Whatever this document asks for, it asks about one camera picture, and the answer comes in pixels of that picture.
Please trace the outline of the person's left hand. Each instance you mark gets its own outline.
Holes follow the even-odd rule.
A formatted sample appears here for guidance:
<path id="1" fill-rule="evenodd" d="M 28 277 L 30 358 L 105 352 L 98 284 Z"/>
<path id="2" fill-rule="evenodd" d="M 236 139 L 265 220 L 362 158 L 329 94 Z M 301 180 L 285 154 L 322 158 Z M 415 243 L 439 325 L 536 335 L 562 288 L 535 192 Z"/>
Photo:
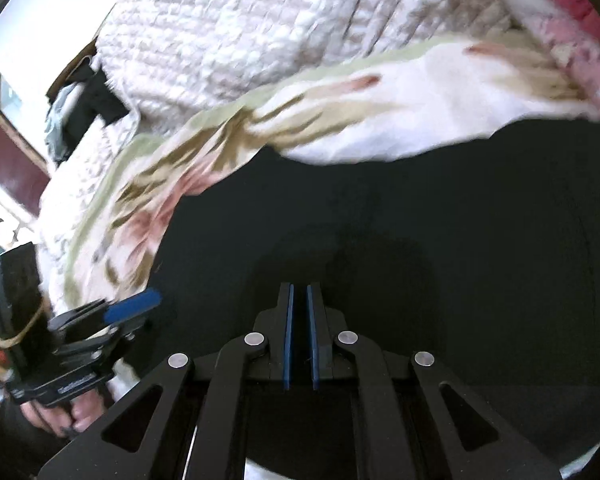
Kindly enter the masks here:
<path id="1" fill-rule="evenodd" d="M 23 403 L 20 411 L 31 425 L 56 437 L 68 438 L 71 431 L 83 432 L 106 411 L 105 399 L 97 390 L 70 401 L 68 408 L 44 408 L 36 401 Z"/>

